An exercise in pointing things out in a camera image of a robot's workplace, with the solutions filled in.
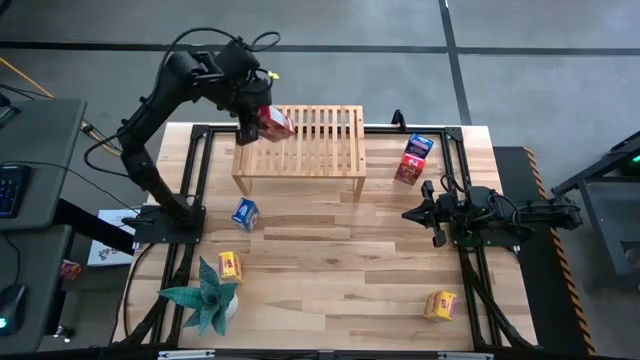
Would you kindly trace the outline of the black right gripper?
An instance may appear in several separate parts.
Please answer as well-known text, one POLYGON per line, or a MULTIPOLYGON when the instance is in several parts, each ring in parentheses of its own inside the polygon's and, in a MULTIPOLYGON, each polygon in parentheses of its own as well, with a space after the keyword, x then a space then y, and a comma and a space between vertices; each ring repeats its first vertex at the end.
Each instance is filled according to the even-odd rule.
POLYGON ((423 201, 417 207, 402 214, 402 218, 432 228, 434 236, 432 242, 435 248, 443 247, 447 243, 447 237, 440 223, 455 223, 460 226, 469 226, 472 223, 472 200, 456 200, 450 193, 442 193, 438 196, 434 208, 434 186, 431 180, 425 180, 421 185, 423 201))

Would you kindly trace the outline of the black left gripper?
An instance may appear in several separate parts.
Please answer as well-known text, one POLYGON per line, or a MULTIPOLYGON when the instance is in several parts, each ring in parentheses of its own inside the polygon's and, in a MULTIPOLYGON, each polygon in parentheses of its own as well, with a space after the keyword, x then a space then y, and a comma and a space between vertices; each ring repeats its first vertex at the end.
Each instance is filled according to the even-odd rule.
POLYGON ((259 110, 273 103, 272 87, 273 76, 263 68, 250 70, 245 78, 228 83, 228 93, 219 109, 242 124, 236 130, 237 145, 245 146, 259 139, 260 125, 256 122, 259 110))

